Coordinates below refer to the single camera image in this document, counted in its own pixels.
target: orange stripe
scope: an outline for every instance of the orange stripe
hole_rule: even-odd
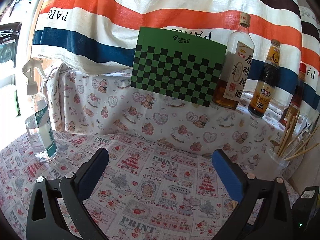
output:
[[[311,49],[302,47],[301,61],[313,66],[316,70],[320,71],[320,57]]]
[[[52,7],[61,9],[82,8],[88,12],[105,16],[116,25],[139,30],[141,26],[163,28],[178,26],[186,29],[231,29],[236,30],[239,23],[239,11],[220,13],[201,12],[188,9],[159,9],[140,14],[130,10],[115,0],[55,0]],[[302,35],[292,27],[272,24],[265,19],[251,15],[250,33],[268,40],[277,39],[301,49]]]

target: bottle cap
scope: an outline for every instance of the bottle cap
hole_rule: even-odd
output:
[[[276,44],[276,45],[278,45],[279,47],[281,46],[280,41],[278,41],[278,40],[276,40],[276,39],[272,39],[272,40],[271,40],[271,43],[272,43],[272,44]]]
[[[243,23],[246,24],[248,27],[250,26],[250,14],[247,13],[240,13],[239,24]]]
[[[302,73],[306,73],[306,71],[307,71],[307,66],[305,64],[303,64],[302,62],[300,62],[299,71],[301,71]]]

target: tablecloth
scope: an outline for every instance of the tablecloth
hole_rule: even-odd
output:
[[[92,76],[56,66],[47,70],[43,92],[49,100],[52,127],[76,134],[125,132],[195,154],[222,148],[236,163],[254,168],[270,140],[280,142],[284,126],[268,109],[260,119],[247,110],[245,97],[236,110],[211,103],[199,106],[130,87],[132,70]],[[284,171],[289,179],[303,156]]]
[[[58,154],[48,163],[36,160],[26,134],[0,152],[0,208],[22,239],[37,177],[59,179],[75,172],[99,147],[108,150],[109,164],[84,205],[110,239],[209,240],[233,211],[210,158],[125,133],[55,131],[54,136]],[[293,205],[299,196],[285,185]],[[79,236],[63,201],[58,201],[68,228]],[[260,205],[258,201],[250,223]]]

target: striped curtain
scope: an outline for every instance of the striped curtain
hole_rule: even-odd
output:
[[[240,11],[251,15],[255,44],[246,91],[253,91],[271,39],[281,42],[275,100],[289,105],[300,60],[308,66],[304,112],[314,108],[319,73],[319,35],[312,11],[300,0],[45,0],[32,56],[61,58],[88,74],[131,68],[141,26],[190,33],[227,44]]]

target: screw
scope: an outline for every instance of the screw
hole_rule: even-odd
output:
[[[255,176],[253,173],[248,173],[248,174],[247,174],[247,178],[248,178],[248,179],[255,179],[256,176]]]
[[[66,178],[67,178],[67,179],[71,179],[71,178],[73,177],[73,175],[74,175],[73,172],[68,172],[68,173],[66,174]]]
[[[283,179],[281,179],[281,178],[278,177],[278,178],[277,178],[277,182],[278,182],[278,183],[283,183]]]
[[[40,176],[37,178],[37,182],[42,182],[44,180],[44,177]]]

